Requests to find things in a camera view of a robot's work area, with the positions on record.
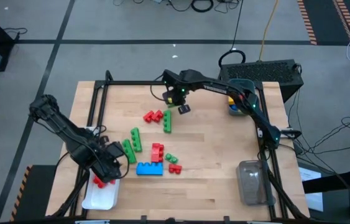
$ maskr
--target black metal frame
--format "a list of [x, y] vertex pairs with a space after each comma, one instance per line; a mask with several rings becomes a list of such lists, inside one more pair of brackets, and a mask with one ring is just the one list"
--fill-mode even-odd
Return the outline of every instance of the black metal frame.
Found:
[[[99, 115], [98, 115], [98, 122], [96, 126], [101, 126], [103, 123], [103, 115], [104, 115], [104, 109], [106, 106], [106, 97], [108, 93], [108, 86], [109, 85], [163, 85], [161, 81], [114, 81], [111, 74], [109, 72], [106, 72], [106, 80], [96, 80], [94, 83], [94, 88], [93, 88], [93, 94], [92, 94], [92, 100], [91, 100], [91, 105], [90, 105], [90, 111], [88, 115], [88, 122], [87, 126], [92, 126], [93, 125], [93, 116], [94, 112], [96, 110], [96, 102], [98, 98], [98, 92], [100, 89], [103, 89], [103, 94], [101, 96], [101, 102], [100, 102], [100, 108], [99, 108]], [[269, 119], [269, 114], [267, 111], [267, 106], [266, 106], [266, 101], [265, 101], [265, 96], [264, 96], [264, 91], [263, 91], [263, 84], [261, 82], [255, 83], [256, 88], [259, 92], [260, 96], [260, 103], [262, 107], [262, 111], [265, 114], [265, 117]], [[263, 142], [260, 141], [258, 137], [258, 144], [259, 144], [259, 149], [263, 148]], [[260, 156], [262, 159], [266, 160], [266, 156], [263, 150], [260, 150]], [[280, 178], [280, 171], [279, 171], [279, 165], [277, 161], [277, 155], [275, 153], [275, 149], [270, 150], [270, 156], [272, 158], [272, 164], [273, 164], [273, 170], [274, 170], [274, 175], [275, 178], [277, 179], [278, 183], [282, 186], [281, 184], [281, 178]], [[75, 185], [79, 183], [82, 175], [83, 175], [83, 169], [80, 167], [78, 168], [78, 173], [76, 175], [76, 180], [75, 180]], [[271, 183], [268, 182], [264, 183], [265, 186], [271, 187]], [[76, 213], [76, 206], [78, 204], [78, 197], [76, 200], [73, 202], [70, 208], [70, 216], [75, 216]], [[279, 204], [280, 204], [280, 209], [281, 209], [281, 214], [282, 214], [282, 219], [288, 219], [288, 213], [287, 213], [287, 208], [283, 202], [283, 200], [279, 197]], [[269, 205], [269, 213], [270, 213], [270, 219], [271, 220], [278, 220], [276, 214], [275, 214], [275, 208], [273, 205]], [[81, 217], [86, 218], [88, 211], [84, 208], [82, 208], [82, 213]], [[224, 221], [187, 221], [187, 223], [230, 223], [229, 217], [223, 217]], [[110, 222], [118, 222], [118, 223], [147, 223], [147, 217], [142, 216], [141, 220], [110, 220]], [[154, 222], [154, 223], [163, 223], [163, 221], [158, 221], [158, 220], [149, 220], [149, 222]], [[244, 221], [239, 221], [239, 222], [234, 222], [231, 221], [231, 223], [245, 223]]]

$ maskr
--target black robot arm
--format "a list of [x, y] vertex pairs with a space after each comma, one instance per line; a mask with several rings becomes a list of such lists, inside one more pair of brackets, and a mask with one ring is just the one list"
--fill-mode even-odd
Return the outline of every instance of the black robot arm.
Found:
[[38, 123], [44, 120], [52, 132], [66, 144], [71, 158], [85, 170], [92, 171], [104, 183], [121, 177], [117, 158], [124, 154], [119, 142], [100, 144], [97, 136], [85, 128], [78, 128], [61, 114], [52, 95], [42, 95], [30, 104], [30, 116]]
[[253, 105], [247, 100], [255, 96], [255, 93], [220, 80], [205, 77], [195, 70], [181, 71], [179, 75], [165, 70], [162, 74], [162, 80], [167, 87], [167, 91], [162, 96], [168, 105], [184, 105], [186, 95], [190, 90], [205, 89], [230, 96], [237, 108], [244, 114], [251, 116], [256, 126], [262, 130], [265, 145], [274, 149], [278, 148], [281, 136], [280, 130], [267, 121], [259, 108], [259, 103]]

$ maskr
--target floor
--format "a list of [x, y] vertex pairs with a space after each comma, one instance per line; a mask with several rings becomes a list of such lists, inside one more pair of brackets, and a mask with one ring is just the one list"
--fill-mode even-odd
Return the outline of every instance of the floor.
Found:
[[[190, 1], [173, 2], [183, 9]], [[234, 47], [246, 53], [247, 62], [259, 57], [259, 40], [273, 5], [274, 0], [245, 0], [237, 32], [240, 44]], [[0, 26], [29, 30], [0, 73], [0, 221], [10, 217], [27, 165], [58, 161], [62, 141], [27, 122], [28, 105], [37, 93], [54, 95], [62, 113], [69, 115], [77, 82], [101, 80], [106, 70], [115, 80], [152, 80], [166, 68], [192, 68], [217, 77], [217, 61], [230, 48], [237, 14], [177, 12], [166, 2], [151, 0], [125, 0], [118, 7], [112, 0], [0, 0]], [[263, 60], [294, 58], [303, 66], [298, 114], [304, 137], [314, 144], [350, 116], [346, 48], [311, 45], [298, 4], [291, 0], [280, 1], [267, 40]], [[239, 60], [229, 57], [223, 63]], [[287, 110], [292, 102], [285, 104]], [[290, 124], [300, 129], [296, 105]], [[346, 146], [350, 129], [316, 151]], [[338, 172], [350, 170], [350, 150], [320, 158]]]

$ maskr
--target green lego brick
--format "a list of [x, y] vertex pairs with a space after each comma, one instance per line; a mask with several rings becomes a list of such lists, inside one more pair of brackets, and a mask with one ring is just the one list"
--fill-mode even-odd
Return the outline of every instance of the green lego brick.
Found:
[[133, 152], [130, 140], [125, 139], [122, 142], [122, 146], [124, 146], [124, 152], [129, 158], [129, 163], [130, 164], [136, 163], [137, 162], [136, 156], [135, 156], [135, 153]]
[[176, 164], [179, 161], [175, 156], [173, 156], [173, 155], [171, 155], [169, 153], [167, 153], [165, 155], [165, 160], [168, 160], [169, 162], [171, 162], [173, 164]]
[[140, 134], [139, 134], [139, 128], [134, 128], [131, 130], [131, 137], [132, 137], [132, 143], [133, 143], [133, 150], [135, 152], [142, 152], [142, 143], [140, 141]]
[[163, 131], [165, 133], [172, 133], [172, 114], [170, 110], [163, 112]]

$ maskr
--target blue lego brick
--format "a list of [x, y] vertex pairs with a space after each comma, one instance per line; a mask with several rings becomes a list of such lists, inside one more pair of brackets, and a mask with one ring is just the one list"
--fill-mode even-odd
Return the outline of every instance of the blue lego brick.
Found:
[[162, 175], [163, 166], [162, 162], [145, 162], [138, 163], [136, 168], [137, 175]]

